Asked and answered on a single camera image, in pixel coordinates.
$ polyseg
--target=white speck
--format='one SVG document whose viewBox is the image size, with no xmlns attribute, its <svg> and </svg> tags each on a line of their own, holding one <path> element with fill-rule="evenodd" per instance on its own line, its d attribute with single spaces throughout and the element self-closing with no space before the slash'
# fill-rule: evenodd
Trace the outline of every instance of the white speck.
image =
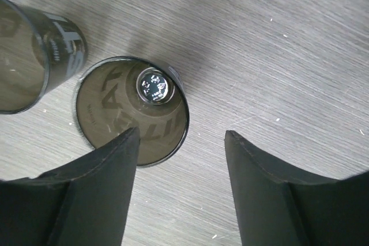
<svg viewBox="0 0 369 246">
<path fill-rule="evenodd" d="M 252 119 L 252 118 L 256 118 L 256 115 L 251 116 L 251 117 L 249 117 L 249 118 L 242 119 L 242 120 L 237 121 L 237 122 L 235 122 L 235 123 L 232 123 L 230 126 L 235 125 L 235 124 L 238 124 L 238 123 L 241 123 L 241 122 L 244 122 L 244 121 L 248 121 L 249 119 Z"/>
<path fill-rule="evenodd" d="M 233 89 L 233 88 L 235 87 L 235 85 L 237 85 L 237 82 L 235 82 L 235 83 L 233 84 L 233 86 L 231 86 L 231 88 L 230 88 L 230 89 Z"/>
<path fill-rule="evenodd" d="M 233 233 L 239 233 L 240 231 L 239 230 L 237 230 L 237 231 L 235 231 L 235 232 L 230 232 L 229 234 L 227 234 L 226 236 L 222 236 L 222 237 L 219 237 L 218 239 L 223 239 L 223 238 L 225 238 L 225 237 L 227 237 L 227 236 L 230 236 L 231 234 L 233 234 Z"/>
</svg>

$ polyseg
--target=gray laminate surface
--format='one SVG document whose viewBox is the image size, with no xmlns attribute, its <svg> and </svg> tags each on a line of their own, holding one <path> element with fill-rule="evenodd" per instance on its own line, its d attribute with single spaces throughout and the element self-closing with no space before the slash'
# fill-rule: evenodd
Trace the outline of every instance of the gray laminate surface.
<svg viewBox="0 0 369 246">
<path fill-rule="evenodd" d="M 189 135 L 173 158 L 137 171 L 123 245 L 240 245 L 227 129 L 324 176 L 369 169 L 369 0 L 12 1 L 74 20 L 88 66 L 136 55 L 183 78 Z M 77 78 L 1 117 L 1 178 L 88 151 L 71 116 Z"/>
</svg>

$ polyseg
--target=wood grain texture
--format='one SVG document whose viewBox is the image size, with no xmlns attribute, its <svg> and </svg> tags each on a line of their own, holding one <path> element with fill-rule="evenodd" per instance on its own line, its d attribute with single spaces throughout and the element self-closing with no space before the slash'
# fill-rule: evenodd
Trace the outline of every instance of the wood grain texture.
<svg viewBox="0 0 369 246">
<path fill-rule="evenodd" d="M 240 245 L 227 129 L 324 176 L 369 169 L 369 0 L 12 1 L 74 20 L 89 66 L 136 55 L 183 78 L 189 136 L 169 161 L 138 170 L 123 245 Z M 1 178 L 88 151 L 72 123 L 76 80 L 1 117 Z"/>
</svg>

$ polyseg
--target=cup rim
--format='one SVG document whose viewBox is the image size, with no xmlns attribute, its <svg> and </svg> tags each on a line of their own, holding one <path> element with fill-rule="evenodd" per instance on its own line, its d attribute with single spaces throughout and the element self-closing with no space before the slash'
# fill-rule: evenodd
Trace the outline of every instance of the cup rim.
<svg viewBox="0 0 369 246">
<path fill-rule="evenodd" d="M 46 90 L 47 90 L 47 85 L 48 85 L 48 82 L 49 82 L 49 78 L 50 78 L 50 59 L 47 55 L 45 42 L 43 41 L 39 31 L 37 30 L 36 26 L 32 23 L 32 21 L 26 16 L 26 14 L 23 12 L 23 10 L 21 8 L 19 8 L 16 4 L 14 4 L 10 0 L 0 0 L 0 1 L 2 1 L 5 4 L 7 4 L 8 6 L 10 6 L 29 25 L 29 27 L 31 28 L 31 30 L 33 32 L 33 35 L 36 37 L 36 41 L 37 41 L 39 47 L 41 48 L 42 55 L 43 55 L 43 58 L 44 58 L 43 84 L 42 84 L 42 88 L 41 88 L 37 98 L 35 98 L 35 100 L 33 102 L 31 102 L 28 105 L 26 105 L 22 108 L 19 108 L 19 109 L 14 109 L 14 110 L 11 110 L 11 111 L 4 111 L 4 110 L 0 109 L 0 114 L 2 114 L 2 115 L 14 115 L 14 114 L 25 112 L 25 111 L 31 109 L 45 95 Z"/>
<path fill-rule="evenodd" d="M 184 141 L 186 140 L 187 134 L 189 132 L 189 127 L 190 127 L 190 109 L 189 109 L 189 105 L 187 102 L 187 98 L 185 96 L 185 93 L 181 87 L 180 84 L 177 84 L 175 80 L 173 80 L 173 78 L 170 76 L 170 74 L 168 74 L 165 70 L 163 70 L 160 66 L 156 65 L 155 63 L 143 59 L 143 58 L 139 58 L 139 57 L 135 57 L 135 56 L 114 56 L 114 57 L 110 57 L 107 59 L 103 59 L 97 63 L 95 63 L 93 66 L 91 66 L 87 71 L 85 71 L 82 76 L 78 79 L 77 81 L 77 85 L 74 88 L 74 92 L 73 92 L 73 101 L 72 101 L 72 111 L 73 111 L 73 120 L 75 122 L 76 128 L 78 133 L 82 136 L 83 140 L 85 141 L 85 143 L 87 144 L 87 146 L 89 146 L 90 149 L 95 150 L 96 148 L 91 144 L 91 142 L 89 141 L 89 139 L 86 137 L 86 135 L 84 134 L 82 127 L 80 125 L 80 122 L 78 120 L 78 116 L 77 116 L 77 100 L 78 100 L 78 94 L 80 91 L 80 88 L 82 87 L 85 79 L 95 70 L 98 69 L 100 66 L 106 64 L 106 63 L 111 63 L 111 62 L 117 62 L 117 61 L 138 61 L 138 62 L 144 62 L 144 63 L 148 63 L 149 65 L 151 65 L 152 67 L 160 70 L 161 72 L 164 72 L 166 75 L 168 75 L 168 77 L 172 80 L 172 82 L 175 84 L 176 89 L 179 91 L 181 97 L 182 97 L 182 101 L 184 103 L 184 109 L 185 109 L 185 113 L 186 113 L 186 126 L 184 128 L 184 132 L 179 140 L 179 142 L 177 143 L 177 145 L 175 146 L 175 148 L 169 153 L 167 154 L 165 157 L 161 158 L 160 160 L 157 160 L 155 162 L 150 162 L 148 164 L 137 164 L 137 168 L 147 168 L 147 167 L 152 167 L 154 165 L 158 165 L 161 164 L 164 161 L 167 161 L 169 158 L 171 158 L 178 150 L 179 148 L 183 145 Z"/>
</svg>

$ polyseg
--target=black cylindrical container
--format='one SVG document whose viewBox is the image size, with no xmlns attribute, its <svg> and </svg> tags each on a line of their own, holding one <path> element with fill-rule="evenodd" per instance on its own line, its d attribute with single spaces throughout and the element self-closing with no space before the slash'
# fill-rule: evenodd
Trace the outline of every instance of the black cylindrical container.
<svg viewBox="0 0 369 246">
<path fill-rule="evenodd" d="M 95 148 L 139 127 L 138 166 L 163 162 L 186 138 L 190 115 L 182 82 L 164 62 L 108 58 L 80 78 L 74 95 L 77 126 Z"/>
<path fill-rule="evenodd" d="M 87 43 L 67 18 L 0 0 L 0 114 L 34 106 L 86 62 Z"/>
</svg>

